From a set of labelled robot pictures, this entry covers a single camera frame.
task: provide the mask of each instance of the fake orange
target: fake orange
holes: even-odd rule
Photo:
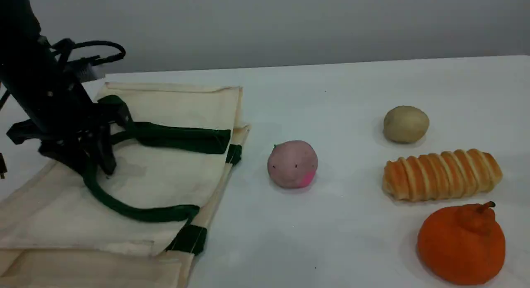
[[[457,285],[479,285],[502,269],[506,240],[492,210],[495,203],[442,208],[418,234],[418,253],[436,275]]]

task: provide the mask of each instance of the potato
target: potato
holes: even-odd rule
[[[267,161],[270,178],[285,189],[308,186],[317,168],[315,150],[309,143],[299,140],[275,145]]]
[[[429,118],[420,109],[398,106],[388,111],[384,120],[383,134],[397,143],[414,143],[421,139],[429,128]]]

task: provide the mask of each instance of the white tabletop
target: white tabletop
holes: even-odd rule
[[[436,209],[485,201],[496,202],[507,239],[505,265],[488,286],[530,286],[530,56],[125,73],[106,81],[244,86],[244,120],[253,128],[189,288],[451,287],[418,261],[418,229]],[[93,95],[102,82],[85,88]],[[398,105],[428,114],[419,144],[384,139],[383,116]],[[22,119],[13,99],[0,112],[10,170],[0,181],[4,196],[46,162],[37,142],[15,146],[4,135]],[[309,190],[281,190],[267,176],[273,144],[294,139],[318,154]],[[387,160],[469,148],[490,152],[503,169],[487,195],[402,203],[383,194]]]

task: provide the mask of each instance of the striped pastry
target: striped pastry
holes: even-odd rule
[[[476,149],[444,151],[388,161],[383,190],[394,199],[427,201],[491,191],[502,179],[494,157]]]

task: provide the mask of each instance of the pink ball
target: pink ball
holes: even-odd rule
[[[275,184],[284,189],[308,186],[316,174],[318,157],[315,150],[304,141],[288,141],[272,150],[267,171]]]

